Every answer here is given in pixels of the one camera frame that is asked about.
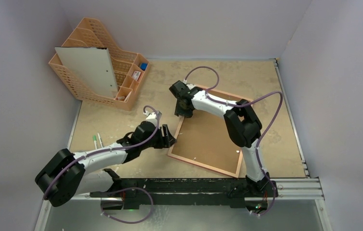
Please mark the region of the brown cardboard backing board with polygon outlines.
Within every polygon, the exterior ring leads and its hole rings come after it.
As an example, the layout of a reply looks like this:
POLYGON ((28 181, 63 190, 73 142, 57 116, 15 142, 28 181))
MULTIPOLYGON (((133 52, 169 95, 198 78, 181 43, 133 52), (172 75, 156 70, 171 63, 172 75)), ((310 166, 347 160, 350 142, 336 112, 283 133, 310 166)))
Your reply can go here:
POLYGON ((179 117, 174 144, 167 156, 237 178, 242 152, 227 132, 225 121, 216 115, 195 110, 191 118, 179 117))

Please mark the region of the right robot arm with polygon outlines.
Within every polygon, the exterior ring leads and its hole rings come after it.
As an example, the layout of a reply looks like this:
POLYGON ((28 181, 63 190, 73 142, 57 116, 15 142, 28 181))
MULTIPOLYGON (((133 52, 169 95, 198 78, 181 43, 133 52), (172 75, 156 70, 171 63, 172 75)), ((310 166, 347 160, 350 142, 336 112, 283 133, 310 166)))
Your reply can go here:
POLYGON ((176 98, 175 115, 191 118, 194 110, 205 111, 223 118, 231 141, 241 148, 246 165, 247 189, 258 196, 269 184, 263 170, 261 152, 256 146, 262 124, 246 99, 232 101, 210 94, 207 90, 178 80, 169 88, 176 98))

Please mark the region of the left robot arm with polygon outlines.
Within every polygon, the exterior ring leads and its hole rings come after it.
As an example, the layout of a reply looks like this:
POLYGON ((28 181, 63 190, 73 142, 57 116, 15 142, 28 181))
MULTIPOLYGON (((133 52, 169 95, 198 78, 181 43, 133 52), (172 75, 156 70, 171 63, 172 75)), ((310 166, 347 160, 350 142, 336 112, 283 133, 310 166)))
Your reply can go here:
POLYGON ((59 150, 37 174, 35 183, 43 192, 43 199, 54 207, 81 193, 104 192, 114 197, 121 184, 113 179, 108 166, 130 162, 148 148, 166 149, 176 142, 166 124, 142 121, 134 131, 109 146, 77 153, 67 148, 59 150))

